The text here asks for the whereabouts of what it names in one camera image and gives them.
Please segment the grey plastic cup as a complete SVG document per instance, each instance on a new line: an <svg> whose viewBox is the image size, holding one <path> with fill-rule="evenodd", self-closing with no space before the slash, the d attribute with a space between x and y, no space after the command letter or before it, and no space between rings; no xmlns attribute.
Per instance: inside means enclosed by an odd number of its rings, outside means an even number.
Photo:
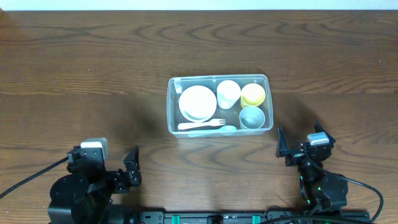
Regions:
<svg viewBox="0 0 398 224"><path fill-rule="evenodd" d="M265 124L264 112L256 106L247 106L239 114L239 125L241 129L260 129Z"/></svg>

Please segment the white plastic cup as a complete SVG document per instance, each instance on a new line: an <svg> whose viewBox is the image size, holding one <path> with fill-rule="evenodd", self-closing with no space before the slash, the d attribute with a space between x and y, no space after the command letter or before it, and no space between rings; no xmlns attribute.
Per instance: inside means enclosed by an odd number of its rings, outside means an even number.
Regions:
<svg viewBox="0 0 398 224"><path fill-rule="evenodd" d="M216 89L217 103L221 109L230 109L240 98L241 89L240 86L232 81L222 81Z"/></svg>

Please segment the white plastic fork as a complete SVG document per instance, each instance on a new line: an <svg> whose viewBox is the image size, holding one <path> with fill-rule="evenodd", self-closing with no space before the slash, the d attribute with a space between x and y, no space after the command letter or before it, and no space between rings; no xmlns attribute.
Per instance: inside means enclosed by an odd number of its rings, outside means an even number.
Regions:
<svg viewBox="0 0 398 224"><path fill-rule="evenodd" d="M178 124L177 128L179 130L187 130L187 129L193 129L193 128L201 128L205 126L223 126L226 124L225 119L211 119L210 121L202 122L202 123L180 123Z"/></svg>

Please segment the white plastic bowl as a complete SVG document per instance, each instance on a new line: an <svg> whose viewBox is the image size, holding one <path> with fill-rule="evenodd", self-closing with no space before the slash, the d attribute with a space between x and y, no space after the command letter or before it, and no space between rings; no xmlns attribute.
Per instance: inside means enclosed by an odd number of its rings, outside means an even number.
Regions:
<svg viewBox="0 0 398 224"><path fill-rule="evenodd" d="M201 123L215 114L217 100L209 88L195 85L183 91L178 105L184 118L191 122Z"/></svg>

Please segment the clear plastic storage container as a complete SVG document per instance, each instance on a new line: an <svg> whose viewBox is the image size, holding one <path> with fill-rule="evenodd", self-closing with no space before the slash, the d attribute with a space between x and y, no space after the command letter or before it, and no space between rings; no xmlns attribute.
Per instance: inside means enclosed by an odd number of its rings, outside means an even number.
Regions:
<svg viewBox="0 0 398 224"><path fill-rule="evenodd" d="M274 125L268 78L264 74L171 78L167 125L176 138L263 134Z"/></svg>

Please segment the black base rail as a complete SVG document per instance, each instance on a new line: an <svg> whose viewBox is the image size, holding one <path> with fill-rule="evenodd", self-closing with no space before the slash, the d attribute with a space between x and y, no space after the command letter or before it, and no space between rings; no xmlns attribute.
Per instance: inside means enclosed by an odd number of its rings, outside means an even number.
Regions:
<svg viewBox="0 0 398 224"><path fill-rule="evenodd" d="M213 212L168 212L146 210L139 213L141 224L234 224L234 223L369 223L368 212L353 210L334 212L297 211L278 206L264 211L213 211Z"/></svg>

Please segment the light blue plastic spoon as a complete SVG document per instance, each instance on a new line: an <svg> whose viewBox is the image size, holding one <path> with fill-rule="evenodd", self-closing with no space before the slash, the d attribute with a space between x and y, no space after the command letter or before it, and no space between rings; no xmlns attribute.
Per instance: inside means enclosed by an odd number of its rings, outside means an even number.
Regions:
<svg viewBox="0 0 398 224"><path fill-rule="evenodd" d="M205 136L213 136L217 134L221 134L224 136L230 136L236 132L237 128L233 125L225 125L218 129L203 129L203 130L196 130L196 131L189 131L187 136L190 138L199 138Z"/></svg>

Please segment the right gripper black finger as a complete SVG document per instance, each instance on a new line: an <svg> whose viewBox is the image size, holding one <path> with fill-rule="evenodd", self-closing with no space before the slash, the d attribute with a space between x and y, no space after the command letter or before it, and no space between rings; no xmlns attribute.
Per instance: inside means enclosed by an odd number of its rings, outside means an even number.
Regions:
<svg viewBox="0 0 398 224"><path fill-rule="evenodd" d="M278 143L275 154L277 156L286 156L288 151L289 148L284 137L284 132L281 127L278 127Z"/></svg>
<svg viewBox="0 0 398 224"><path fill-rule="evenodd" d="M318 121L315 121L314 128L315 128L315 133L325 132L326 135L327 135L327 136L329 137L329 139L330 139L330 143L329 143L329 144L334 145L334 143L336 142L336 140L334 139L334 137L331 136L331 134L329 134L329 133L322 127L322 125L321 125Z"/></svg>

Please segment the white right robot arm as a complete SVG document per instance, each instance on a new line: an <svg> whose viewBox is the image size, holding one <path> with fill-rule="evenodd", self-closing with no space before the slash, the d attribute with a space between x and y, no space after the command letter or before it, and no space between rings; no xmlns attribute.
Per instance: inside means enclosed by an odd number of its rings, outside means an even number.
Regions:
<svg viewBox="0 0 398 224"><path fill-rule="evenodd" d="M265 218L267 212L335 214L348 182L323 168L335 139L320 124L260 136L180 139L142 147L142 184L120 202L145 216Z"/></svg>

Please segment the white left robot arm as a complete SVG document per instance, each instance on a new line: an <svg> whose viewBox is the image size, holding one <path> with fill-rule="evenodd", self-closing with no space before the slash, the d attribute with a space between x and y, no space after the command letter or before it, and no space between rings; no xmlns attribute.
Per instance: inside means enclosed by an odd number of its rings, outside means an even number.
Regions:
<svg viewBox="0 0 398 224"><path fill-rule="evenodd" d="M123 160L126 170L106 170L100 147L74 146L67 159L69 174L50 189L52 224L139 223L136 210L111 201L112 195L127 194L142 182L137 146Z"/></svg>

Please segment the yellow plastic cup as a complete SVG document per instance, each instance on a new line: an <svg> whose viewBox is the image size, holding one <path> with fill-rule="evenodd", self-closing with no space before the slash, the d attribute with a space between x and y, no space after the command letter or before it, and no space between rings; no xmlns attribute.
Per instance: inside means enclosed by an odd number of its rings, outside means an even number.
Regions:
<svg viewBox="0 0 398 224"><path fill-rule="evenodd" d="M242 108L259 106L266 99L265 89L256 83L245 85L241 90L240 104Z"/></svg>

